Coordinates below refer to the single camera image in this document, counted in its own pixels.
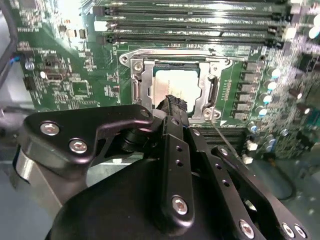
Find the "black bracket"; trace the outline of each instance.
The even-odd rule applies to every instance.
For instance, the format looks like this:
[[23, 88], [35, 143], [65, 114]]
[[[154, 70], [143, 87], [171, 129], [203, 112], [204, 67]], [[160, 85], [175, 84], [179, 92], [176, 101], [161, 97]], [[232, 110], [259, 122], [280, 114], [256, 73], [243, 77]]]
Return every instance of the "black bracket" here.
[[[58, 134], [44, 134], [45, 123], [57, 126]], [[25, 119], [19, 143], [28, 158], [64, 178], [78, 179], [97, 157], [99, 140], [110, 144], [122, 130], [148, 128], [152, 123], [152, 114], [141, 105], [36, 113]], [[73, 140], [84, 142], [85, 152], [72, 151]]]

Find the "cable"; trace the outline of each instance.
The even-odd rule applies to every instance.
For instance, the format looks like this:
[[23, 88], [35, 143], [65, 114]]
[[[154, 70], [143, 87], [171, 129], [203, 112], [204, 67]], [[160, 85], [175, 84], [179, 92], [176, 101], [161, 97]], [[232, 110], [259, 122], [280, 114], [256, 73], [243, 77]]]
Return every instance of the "cable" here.
[[0, 58], [0, 89], [1, 89], [11, 68], [11, 64], [8, 64], [8, 62], [10, 61], [13, 53], [15, 53], [17, 50], [18, 29], [15, 23], [14, 17], [10, 9], [5, 4], [4, 0], [0, 0], [0, 9], [8, 25], [8, 30], [10, 35], [10, 42]]
[[277, 197], [277, 199], [279, 201], [288, 201], [288, 200], [294, 199], [297, 196], [297, 187], [294, 184], [294, 182], [291, 180], [291, 178], [279, 166], [277, 166], [275, 161], [276, 155], [274, 153], [268, 152], [268, 153], [265, 153], [263, 158], [267, 160], [271, 164], [271, 166], [278, 171], [279, 175], [290, 185], [291, 193], [286, 197]]

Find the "capacitor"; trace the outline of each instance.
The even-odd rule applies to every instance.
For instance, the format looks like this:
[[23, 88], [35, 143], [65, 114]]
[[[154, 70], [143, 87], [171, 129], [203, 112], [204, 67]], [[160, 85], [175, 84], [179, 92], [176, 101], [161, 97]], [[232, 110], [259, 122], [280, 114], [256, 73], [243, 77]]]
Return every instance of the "capacitor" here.
[[267, 114], [268, 110], [265, 109], [263, 106], [258, 106], [256, 109], [255, 109], [256, 113], [259, 114], [259, 116], [263, 117]]
[[308, 36], [310, 39], [315, 39], [319, 36], [320, 26], [314, 26], [309, 30]]
[[310, 113], [310, 107], [308, 107], [308, 105], [306, 105], [305, 103], [299, 102], [296, 104], [296, 107], [300, 110], [301, 113], [307, 115], [308, 113]]
[[313, 25], [320, 27], [320, 14], [316, 15], [313, 19]]
[[294, 88], [289, 89], [289, 94], [298, 100], [302, 98], [302, 93], [299, 90]]
[[281, 75], [281, 70], [275, 67], [269, 67], [266, 71], [266, 74], [269, 75], [272, 79], [277, 79]]
[[266, 139], [267, 144], [271, 145], [271, 146], [273, 146], [276, 142], [276, 139], [272, 134], [269, 134], [265, 139]]
[[250, 132], [255, 133], [258, 130], [257, 125], [251, 121], [248, 123], [247, 128], [249, 129]]
[[259, 96], [260, 100], [262, 100], [265, 104], [271, 103], [272, 97], [267, 93], [262, 93]]
[[267, 153], [270, 153], [270, 152], [272, 151], [272, 148], [273, 148], [272, 145], [267, 145], [267, 146], [265, 147], [265, 151], [266, 151]]
[[265, 81], [264, 82], [264, 86], [268, 89], [268, 90], [275, 90], [277, 88], [277, 83], [275, 81]]
[[281, 134], [282, 136], [286, 137], [286, 136], [288, 136], [288, 134], [289, 134], [289, 130], [285, 128], [285, 129], [281, 130], [280, 134]]
[[41, 71], [41, 72], [40, 72], [40, 77], [41, 77], [42, 79], [45, 79], [45, 78], [47, 78], [47, 74], [46, 74], [44, 71]]

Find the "black cable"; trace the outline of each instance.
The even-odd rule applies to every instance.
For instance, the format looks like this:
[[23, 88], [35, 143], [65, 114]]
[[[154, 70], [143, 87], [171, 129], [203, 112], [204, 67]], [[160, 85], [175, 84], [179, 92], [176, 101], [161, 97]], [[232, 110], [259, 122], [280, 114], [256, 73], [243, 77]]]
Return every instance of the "black cable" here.
[[9, 30], [10, 42], [6, 49], [4, 50], [1, 58], [0, 58], [0, 89], [6, 80], [9, 70], [11, 66], [8, 66], [11, 56], [17, 50], [18, 44], [18, 29], [14, 20], [14, 17], [9, 9], [9, 7], [5, 4], [4, 0], [0, 0], [0, 9], [6, 20]]
[[288, 200], [294, 199], [297, 196], [296, 185], [293, 183], [293, 181], [290, 179], [290, 177], [279, 166], [275, 166], [274, 168], [277, 169], [277, 171], [279, 172], [281, 177], [290, 185], [290, 188], [291, 188], [291, 193], [289, 196], [282, 197], [282, 198], [278, 197], [278, 200], [288, 201]]

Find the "screw hole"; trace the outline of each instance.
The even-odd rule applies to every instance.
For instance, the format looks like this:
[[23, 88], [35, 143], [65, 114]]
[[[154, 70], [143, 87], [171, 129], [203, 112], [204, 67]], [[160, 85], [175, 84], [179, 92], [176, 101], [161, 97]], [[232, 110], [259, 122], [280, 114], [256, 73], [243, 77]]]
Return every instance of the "screw hole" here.
[[128, 58], [127, 58], [126, 56], [123, 56], [123, 57], [121, 58], [121, 60], [122, 60], [122, 62], [124, 62], [124, 63], [128, 62]]
[[230, 184], [226, 180], [222, 180], [222, 182], [226, 187], [230, 187]]
[[177, 119], [175, 119], [175, 118], [173, 118], [171, 120], [171, 122], [174, 123], [175, 125], [179, 125], [179, 121]]
[[141, 113], [144, 117], [146, 117], [146, 118], [149, 117], [149, 113], [148, 113], [145, 109], [141, 109], [141, 110], [140, 110], [140, 113]]
[[180, 160], [176, 160], [175, 164], [177, 164], [179, 167], [182, 167], [184, 165]]
[[175, 149], [178, 151], [178, 152], [182, 152], [182, 148], [180, 146], [176, 146]]
[[215, 167], [216, 167], [217, 169], [219, 169], [219, 170], [222, 169], [222, 167], [221, 167], [218, 163], [215, 164]]

